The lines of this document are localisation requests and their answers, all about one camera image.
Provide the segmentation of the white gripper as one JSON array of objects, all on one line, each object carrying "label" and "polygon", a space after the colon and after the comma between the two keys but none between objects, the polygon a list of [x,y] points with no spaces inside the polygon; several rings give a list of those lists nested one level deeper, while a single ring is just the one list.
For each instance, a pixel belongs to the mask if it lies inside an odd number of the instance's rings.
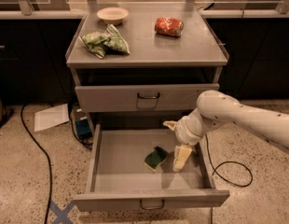
[{"label": "white gripper", "polygon": [[190,146],[195,146],[203,136],[201,121],[196,117],[192,119],[189,116],[184,116],[177,122],[166,120],[163,125],[174,131],[177,140],[182,144],[175,147],[173,160],[173,170],[180,172],[192,152],[192,147]]}]

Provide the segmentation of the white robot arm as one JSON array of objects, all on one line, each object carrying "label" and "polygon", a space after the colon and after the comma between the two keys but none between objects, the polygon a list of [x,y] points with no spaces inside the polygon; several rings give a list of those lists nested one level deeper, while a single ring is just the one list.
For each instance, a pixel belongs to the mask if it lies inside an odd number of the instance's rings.
[{"label": "white robot arm", "polygon": [[164,121],[178,140],[173,170],[180,172],[188,160],[191,147],[203,136],[232,122],[246,131],[289,154],[289,115],[241,104],[220,91],[204,91],[197,99],[197,107],[178,121]]}]

